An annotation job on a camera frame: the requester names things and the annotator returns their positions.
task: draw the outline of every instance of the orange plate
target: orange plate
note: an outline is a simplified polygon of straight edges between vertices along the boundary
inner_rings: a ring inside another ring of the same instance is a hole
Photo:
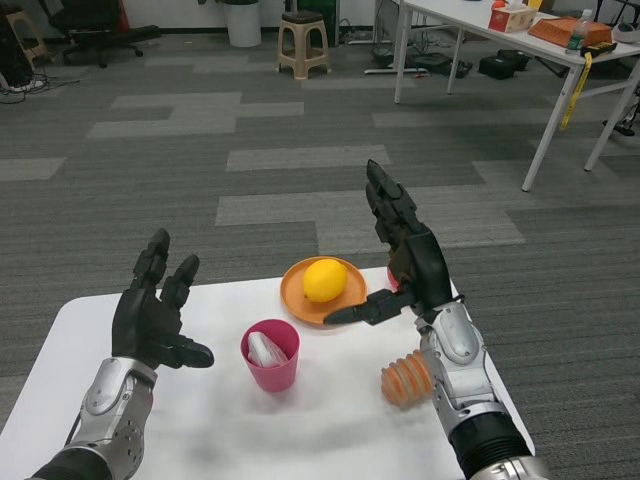
[[[344,292],[330,302],[315,303],[304,296],[302,277],[313,262],[333,258],[347,267],[347,286]],[[294,317],[314,325],[323,325],[324,317],[330,313],[367,300],[367,282],[360,271],[349,262],[336,257],[311,257],[296,263],[282,277],[280,298]]]

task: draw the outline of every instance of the cardboard box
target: cardboard box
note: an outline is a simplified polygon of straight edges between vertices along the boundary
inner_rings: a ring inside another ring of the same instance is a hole
[[[528,30],[533,25],[538,10],[525,7],[517,10],[509,10],[509,7],[496,8],[491,11],[489,28],[498,32],[520,32]]]
[[[579,20],[573,17],[543,19],[529,30],[529,35],[566,47],[578,22]],[[611,43],[611,27],[602,23],[590,22],[589,32],[587,38],[584,39],[583,46],[600,42]]]

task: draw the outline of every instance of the green container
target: green container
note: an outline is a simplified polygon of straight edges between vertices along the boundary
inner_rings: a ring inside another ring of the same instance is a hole
[[[330,47],[338,44],[336,27],[338,23],[338,5],[336,0],[298,0],[298,10],[308,10],[310,12],[321,13],[324,18],[324,25],[327,29],[327,40]],[[311,32],[311,46],[319,48],[322,46],[320,32]]]

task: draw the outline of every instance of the black bag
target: black bag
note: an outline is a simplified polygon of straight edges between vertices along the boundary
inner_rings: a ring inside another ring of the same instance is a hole
[[[442,53],[427,53],[424,55],[418,55],[413,58],[413,63],[416,68],[424,68],[430,73],[437,73],[440,75],[449,75],[451,73],[451,67],[453,66],[453,59],[447,57]],[[458,61],[458,69],[456,70],[456,78],[466,77],[471,69],[473,63]]]
[[[509,60],[516,68],[517,72],[524,72],[531,57],[520,50],[498,50],[498,57]]]
[[[513,62],[500,57],[485,57],[480,60],[478,71],[496,80],[513,77],[516,67]]]

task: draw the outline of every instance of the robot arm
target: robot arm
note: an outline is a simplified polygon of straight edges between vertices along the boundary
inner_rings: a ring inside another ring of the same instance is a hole
[[[112,357],[102,362],[85,394],[79,428],[67,445],[38,470],[40,480],[125,480],[144,454],[144,427],[153,404],[160,364],[205,368],[213,355],[204,345],[179,334],[180,309],[198,270],[189,256],[164,283],[169,234],[158,230],[133,270],[134,279],[120,298],[112,327]]]
[[[389,243],[389,270],[398,290],[380,290],[367,302],[338,311],[326,324],[366,321],[375,325],[410,306],[418,316],[420,350],[433,380],[432,402],[460,468],[470,480],[548,480],[501,402],[485,369],[486,348],[463,304],[453,297],[447,264],[416,205],[372,160],[367,200],[376,232]]]

